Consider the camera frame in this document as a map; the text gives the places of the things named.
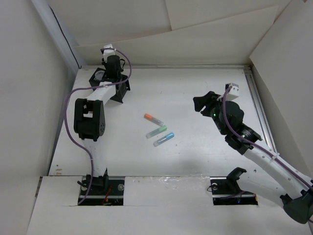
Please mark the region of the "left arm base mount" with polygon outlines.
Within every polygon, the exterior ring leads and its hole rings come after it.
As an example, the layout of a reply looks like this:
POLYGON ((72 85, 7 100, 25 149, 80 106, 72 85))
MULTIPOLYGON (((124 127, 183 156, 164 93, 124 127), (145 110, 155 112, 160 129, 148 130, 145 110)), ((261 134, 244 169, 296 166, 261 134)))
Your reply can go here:
POLYGON ((79 206, 123 206, 125 178, 109 177, 105 183, 100 183, 97 177, 86 199, 79 206))

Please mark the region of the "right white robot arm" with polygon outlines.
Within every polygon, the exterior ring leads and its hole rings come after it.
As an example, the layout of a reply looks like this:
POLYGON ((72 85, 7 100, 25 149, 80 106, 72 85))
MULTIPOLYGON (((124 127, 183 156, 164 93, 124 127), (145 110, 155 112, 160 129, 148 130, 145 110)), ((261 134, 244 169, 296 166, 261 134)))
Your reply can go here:
POLYGON ((235 195, 256 193, 279 205, 294 221, 306 224, 313 215, 313 180, 285 162, 261 136, 243 123, 244 112, 228 91, 218 95, 209 91, 194 97, 194 109, 214 121, 225 142, 240 155, 264 170, 274 182, 267 181, 255 169, 237 167, 225 179, 224 186, 235 195))

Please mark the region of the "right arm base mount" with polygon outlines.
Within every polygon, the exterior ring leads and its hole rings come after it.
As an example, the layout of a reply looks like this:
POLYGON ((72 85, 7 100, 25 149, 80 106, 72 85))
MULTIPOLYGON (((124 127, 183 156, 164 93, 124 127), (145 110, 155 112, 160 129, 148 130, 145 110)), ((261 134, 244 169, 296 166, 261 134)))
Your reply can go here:
POLYGON ((210 177, 210 186, 207 191, 212 193, 214 206, 235 206, 235 205, 258 205, 254 193, 241 190, 238 180, 246 170, 240 167, 232 170, 227 176, 210 177))

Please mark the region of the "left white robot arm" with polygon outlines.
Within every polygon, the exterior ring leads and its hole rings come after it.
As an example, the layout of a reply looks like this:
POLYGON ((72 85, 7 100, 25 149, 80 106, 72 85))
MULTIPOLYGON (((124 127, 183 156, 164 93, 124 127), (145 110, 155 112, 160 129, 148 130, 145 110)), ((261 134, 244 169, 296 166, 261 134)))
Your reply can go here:
POLYGON ((130 90, 129 76, 123 74, 125 59, 113 53, 102 59, 102 65, 104 68, 97 68, 89 79, 92 93, 86 98, 75 100, 73 122, 74 132, 92 156, 91 174, 86 176, 81 185, 92 185, 98 194, 104 194, 109 189, 104 157, 96 149, 106 129, 104 106, 109 100, 122 103, 126 92, 130 90))

